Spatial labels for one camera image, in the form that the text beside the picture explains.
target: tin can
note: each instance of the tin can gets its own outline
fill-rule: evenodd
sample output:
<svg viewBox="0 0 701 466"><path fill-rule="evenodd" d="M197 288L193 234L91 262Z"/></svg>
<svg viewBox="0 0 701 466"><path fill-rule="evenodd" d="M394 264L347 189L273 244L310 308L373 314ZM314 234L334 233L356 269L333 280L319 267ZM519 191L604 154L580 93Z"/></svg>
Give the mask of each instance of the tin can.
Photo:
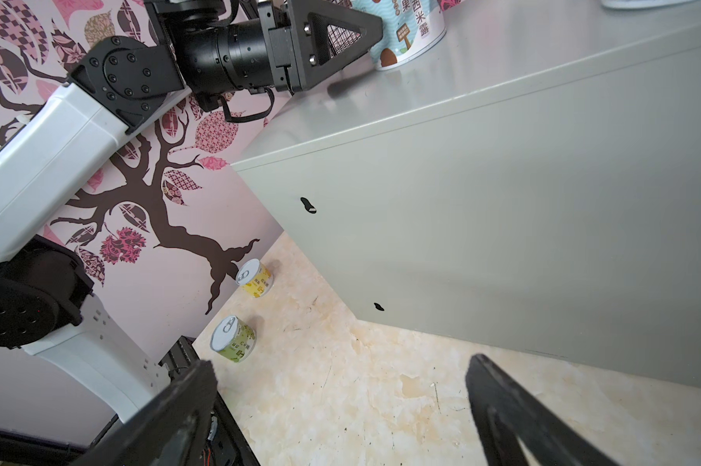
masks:
<svg viewBox="0 0 701 466"><path fill-rule="evenodd" d="M236 284L254 297L265 295L273 286L273 275L259 259L247 261L236 274Z"/></svg>
<svg viewBox="0 0 701 466"><path fill-rule="evenodd" d="M378 70L411 61L446 33L437 0L353 0L353 8L383 21L384 36L370 51Z"/></svg>
<svg viewBox="0 0 701 466"><path fill-rule="evenodd" d="M213 331L211 349L234 362L241 362L255 348L255 331L235 315L225 318Z"/></svg>

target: pink wall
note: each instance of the pink wall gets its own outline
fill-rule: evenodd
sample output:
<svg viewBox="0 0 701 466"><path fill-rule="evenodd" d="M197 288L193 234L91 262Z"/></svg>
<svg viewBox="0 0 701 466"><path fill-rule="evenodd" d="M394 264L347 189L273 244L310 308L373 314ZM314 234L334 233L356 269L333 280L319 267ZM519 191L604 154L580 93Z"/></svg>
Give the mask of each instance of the pink wall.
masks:
<svg viewBox="0 0 701 466"><path fill-rule="evenodd" d="M0 0L0 146L17 131L15 118L37 113L94 43L125 34L152 45L149 31L141 0ZM277 96L274 112L287 99ZM230 101L236 114L267 105L246 91ZM110 315L155 359L179 335L196 336L236 289L239 264L281 234L229 166L270 118L225 124L221 111L203 115L188 98L114 154L39 232L77 251ZM42 384L27 383L42 404Z"/></svg>

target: black hole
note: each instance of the black hole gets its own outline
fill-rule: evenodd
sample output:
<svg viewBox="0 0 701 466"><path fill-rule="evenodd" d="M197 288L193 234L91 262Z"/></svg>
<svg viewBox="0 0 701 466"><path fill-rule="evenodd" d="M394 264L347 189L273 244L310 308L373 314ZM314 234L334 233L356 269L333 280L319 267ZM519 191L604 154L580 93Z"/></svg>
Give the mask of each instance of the black hole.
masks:
<svg viewBox="0 0 701 466"><path fill-rule="evenodd" d="M307 198L301 198L300 199L301 203L304 205L304 209L307 210L309 213L317 213L317 209L314 208L312 203L309 202Z"/></svg>

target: tree decal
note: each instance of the tree decal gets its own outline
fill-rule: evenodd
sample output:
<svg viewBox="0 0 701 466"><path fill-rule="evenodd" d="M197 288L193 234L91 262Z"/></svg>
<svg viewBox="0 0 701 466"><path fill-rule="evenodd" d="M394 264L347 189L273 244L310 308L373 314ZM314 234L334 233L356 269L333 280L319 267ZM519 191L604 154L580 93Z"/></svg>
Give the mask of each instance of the tree decal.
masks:
<svg viewBox="0 0 701 466"><path fill-rule="evenodd" d="M113 35L116 28L141 40L141 20L147 21L134 14L134 8L141 8L139 0L122 0L112 10L110 5L103 10L100 0L53 3L57 14L46 23L46 32L23 0L0 0L0 147L19 130L20 122L40 111L89 47ZM69 19L77 10L102 11L86 21L83 31L68 31ZM169 217L173 210L190 208L189 193L208 189L199 181L200 173L229 165L219 152L233 143L238 130L237 125L224 121L220 110L203 114L188 96L113 154L66 202L78 213L72 216L66 210L64 216L43 227L43 235L76 251L86 273L103 286L111 271L137 266L156 248L181 249L203 257L212 279L208 314L226 277L236 277L236 264L259 239L240 247L222 247L213 238L170 224ZM194 144L184 147L186 139ZM77 228L62 241L51 230L54 224Z"/></svg>

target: marble tabletop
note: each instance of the marble tabletop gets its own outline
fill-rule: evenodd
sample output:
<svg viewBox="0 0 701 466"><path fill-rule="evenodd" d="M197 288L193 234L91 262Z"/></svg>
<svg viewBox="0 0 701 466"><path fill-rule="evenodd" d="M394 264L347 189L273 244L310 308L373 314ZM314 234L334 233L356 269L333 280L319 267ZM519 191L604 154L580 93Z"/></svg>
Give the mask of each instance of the marble tabletop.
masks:
<svg viewBox="0 0 701 466"><path fill-rule="evenodd" d="M484 353L621 464L701 464L701 389L361 322L285 233L262 259L273 289L237 290L194 346L262 466L484 465L465 388ZM209 348L237 315L257 345Z"/></svg>

